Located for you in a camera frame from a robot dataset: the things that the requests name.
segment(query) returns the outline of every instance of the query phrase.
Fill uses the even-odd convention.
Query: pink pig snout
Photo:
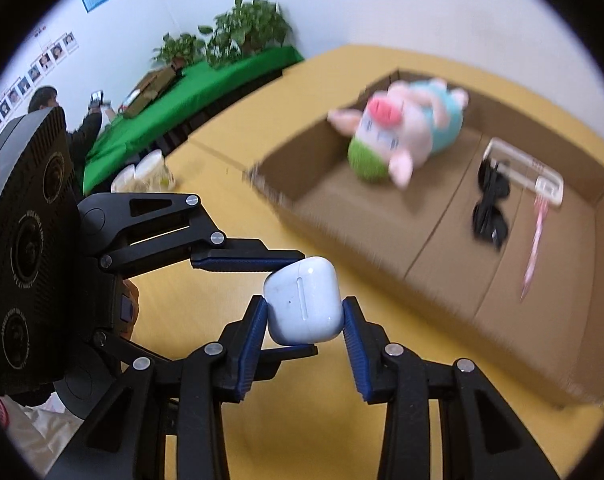
[[[402,122],[402,110],[386,97],[371,98],[367,111],[380,126],[395,126]]]

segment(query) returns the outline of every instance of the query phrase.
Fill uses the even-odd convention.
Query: potted plant
[[[154,59],[170,64],[176,70],[195,64],[203,58],[202,49],[205,42],[192,34],[181,34],[176,40],[166,33],[162,41],[164,44],[153,50],[157,53]]]
[[[215,28],[200,25],[198,29],[210,36],[204,54],[213,68],[261,52],[271,44],[282,45],[291,31],[277,3],[268,0],[235,0],[230,11],[215,17]]]

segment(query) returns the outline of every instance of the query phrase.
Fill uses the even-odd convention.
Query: pig plush toy
[[[413,170],[454,143],[467,104],[466,91],[449,91],[442,79],[395,81],[386,92],[375,92],[364,112],[332,110],[328,121],[352,137],[348,158],[358,177],[390,176],[403,189]]]

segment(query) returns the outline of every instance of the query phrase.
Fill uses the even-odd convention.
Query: brown cardboard box
[[[426,76],[393,73],[367,88],[354,107],[363,109],[374,90],[398,78]],[[417,170],[406,191],[359,181],[346,162],[349,140],[326,120],[272,152],[248,177],[286,224],[547,399],[602,402],[604,167],[523,113],[469,94],[457,142]],[[480,198],[477,169],[492,137],[530,153],[565,181],[523,302],[534,194],[514,184],[499,203],[510,225],[501,251],[475,240],[470,229]]]
[[[127,119],[136,117],[144,110],[151,102],[157,99],[164,92],[173,80],[177,77],[177,73],[173,67],[166,66],[160,70],[151,70],[140,80],[133,88],[133,91],[140,90],[140,95],[136,97],[123,115]]]

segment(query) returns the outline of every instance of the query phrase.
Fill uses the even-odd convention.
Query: black sunglasses
[[[495,203],[509,196],[510,183],[486,159],[477,172],[477,184],[483,196],[472,210],[472,231],[476,238],[492,243],[499,250],[508,237],[508,224]]]

